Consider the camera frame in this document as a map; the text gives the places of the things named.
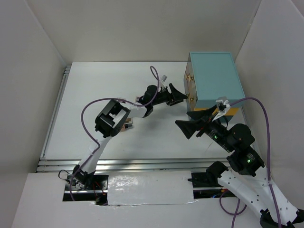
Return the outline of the foundation bottle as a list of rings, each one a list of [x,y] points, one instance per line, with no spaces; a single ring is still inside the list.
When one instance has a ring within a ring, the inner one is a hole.
[[[132,129],[133,126],[132,125],[123,125],[123,127],[121,128],[121,132],[125,132],[127,130]]]

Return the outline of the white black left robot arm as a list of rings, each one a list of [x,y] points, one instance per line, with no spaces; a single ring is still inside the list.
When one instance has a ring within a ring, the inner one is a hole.
[[[144,95],[140,96],[135,103],[123,99],[110,98],[103,110],[95,118],[95,131],[99,135],[94,138],[84,123],[84,112],[81,112],[81,124],[85,132],[95,143],[88,148],[88,155],[83,158],[73,169],[71,177],[65,179],[70,187],[78,185],[86,190],[93,185],[94,173],[97,163],[111,139],[123,128],[128,118],[145,118],[153,112],[153,107],[165,103],[173,106],[183,102],[187,96],[178,91],[171,83],[168,86],[150,85]]]

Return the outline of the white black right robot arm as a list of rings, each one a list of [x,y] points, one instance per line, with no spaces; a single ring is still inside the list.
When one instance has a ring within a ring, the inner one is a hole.
[[[187,139],[206,134],[229,152],[227,161],[230,166],[214,162],[206,170],[207,182],[231,191],[255,213],[264,228],[292,228],[296,223],[302,223],[303,210],[293,206],[268,179],[265,163],[251,147],[255,139],[249,127],[239,123],[227,129],[218,122],[229,109],[228,100],[218,101],[210,109],[188,112],[190,121],[175,122]]]

